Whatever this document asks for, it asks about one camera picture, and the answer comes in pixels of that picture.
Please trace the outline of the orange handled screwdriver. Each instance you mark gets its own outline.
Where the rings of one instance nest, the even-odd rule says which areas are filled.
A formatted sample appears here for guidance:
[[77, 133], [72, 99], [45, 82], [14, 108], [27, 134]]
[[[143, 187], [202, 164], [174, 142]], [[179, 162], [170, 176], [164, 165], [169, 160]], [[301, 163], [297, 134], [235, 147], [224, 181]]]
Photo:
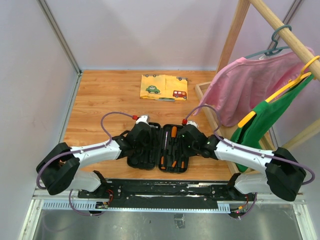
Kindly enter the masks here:
[[172, 129], [171, 129], [171, 141], [172, 142], [174, 142], [176, 140], [177, 133], [178, 133], [177, 126], [173, 126]]

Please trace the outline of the black plastic tool case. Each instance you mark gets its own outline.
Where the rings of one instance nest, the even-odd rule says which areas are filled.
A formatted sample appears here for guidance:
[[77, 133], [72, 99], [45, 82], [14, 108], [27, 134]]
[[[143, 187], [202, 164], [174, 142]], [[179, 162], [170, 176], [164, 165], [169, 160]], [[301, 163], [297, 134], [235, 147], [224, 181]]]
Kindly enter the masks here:
[[[142, 154], [135, 154], [127, 157], [127, 165], [131, 168], [152, 170], [157, 167], [161, 170], [161, 158], [165, 143], [165, 134], [168, 132], [166, 153], [164, 158], [165, 169], [161, 170], [166, 173], [181, 174], [187, 171], [189, 164], [189, 157], [184, 155], [181, 130], [182, 125], [166, 124], [161, 126], [159, 123], [149, 123], [152, 132], [152, 139], [150, 142], [150, 149], [144, 151]], [[174, 142], [171, 141], [171, 130], [173, 126], [177, 126], [177, 136]], [[177, 166], [172, 168], [172, 163], [177, 161]], [[184, 169], [181, 169], [181, 163], [184, 161]]]

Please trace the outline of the black handled screwdriver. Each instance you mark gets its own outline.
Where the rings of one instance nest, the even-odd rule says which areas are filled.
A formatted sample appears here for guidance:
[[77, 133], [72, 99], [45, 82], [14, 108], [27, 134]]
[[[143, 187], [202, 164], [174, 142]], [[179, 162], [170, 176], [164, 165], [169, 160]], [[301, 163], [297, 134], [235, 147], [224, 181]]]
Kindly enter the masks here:
[[164, 141], [164, 148], [162, 151], [162, 156], [161, 156], [161, 160], [160, 160], [160, 169], [161, 170], [165, 170], [165, 155], [166, 155], [166, 148], [167, 148], [167, 139], [168, 139], [168, 132], [165, 132], [165, 141]]

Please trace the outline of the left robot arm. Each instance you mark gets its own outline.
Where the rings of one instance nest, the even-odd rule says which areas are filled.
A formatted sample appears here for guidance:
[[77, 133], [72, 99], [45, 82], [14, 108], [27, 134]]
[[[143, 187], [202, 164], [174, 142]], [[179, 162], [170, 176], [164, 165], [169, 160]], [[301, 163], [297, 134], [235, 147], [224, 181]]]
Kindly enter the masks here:
[[102, 161], [132, 157], [148, 150], [153, 137], [152, 129], [150, 124], [139, 122], [132, 130], [105, 142], [76, 147], [70, 147], [65, 142], [59, 143], [36, 167], [36, 184], [50, 195], [81, 189], [101, 198], [107, 193], [103, 176], [98, 172], [81, 171], [81, 168]]

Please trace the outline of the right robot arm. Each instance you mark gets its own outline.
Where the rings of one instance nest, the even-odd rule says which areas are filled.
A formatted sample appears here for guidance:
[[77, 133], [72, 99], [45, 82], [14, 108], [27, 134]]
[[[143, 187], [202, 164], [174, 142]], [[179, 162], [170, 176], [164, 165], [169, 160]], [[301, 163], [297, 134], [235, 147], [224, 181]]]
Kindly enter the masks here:
[[249, 193], [272, 193], [293, 202], [306, 177], [306, 171], [285, 148], [263, 150], [244, 146], [216, 134], [206, 136], [196, 124], [187, 123], [179, 134], [184, 154], [228, 161], [256, 170], [256, 174], [239, 173], [229, 180], [227, 196], [240, 199]]

